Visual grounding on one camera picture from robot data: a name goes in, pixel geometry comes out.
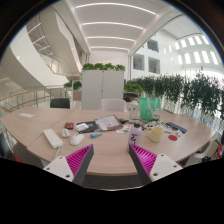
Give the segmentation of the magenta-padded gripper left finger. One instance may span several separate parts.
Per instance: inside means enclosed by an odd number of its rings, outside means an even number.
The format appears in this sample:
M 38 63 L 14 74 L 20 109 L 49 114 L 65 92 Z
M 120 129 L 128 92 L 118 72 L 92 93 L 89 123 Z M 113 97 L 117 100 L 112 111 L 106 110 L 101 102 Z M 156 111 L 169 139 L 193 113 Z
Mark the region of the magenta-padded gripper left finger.
M 81 186 L 93 155 L 94 147 L 90 144 L 67 157 L 58 156 L 44 170 Z

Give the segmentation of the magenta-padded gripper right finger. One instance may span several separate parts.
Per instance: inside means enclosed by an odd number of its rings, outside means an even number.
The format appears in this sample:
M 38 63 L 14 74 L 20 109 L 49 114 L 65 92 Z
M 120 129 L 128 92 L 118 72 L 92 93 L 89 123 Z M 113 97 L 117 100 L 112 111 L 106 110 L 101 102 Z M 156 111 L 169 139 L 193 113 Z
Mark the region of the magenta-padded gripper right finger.
M 159 180 L 182 169 L 166 154 L 154 154 L 140 146 L 130 144 L 129 155 L 143 185 Z

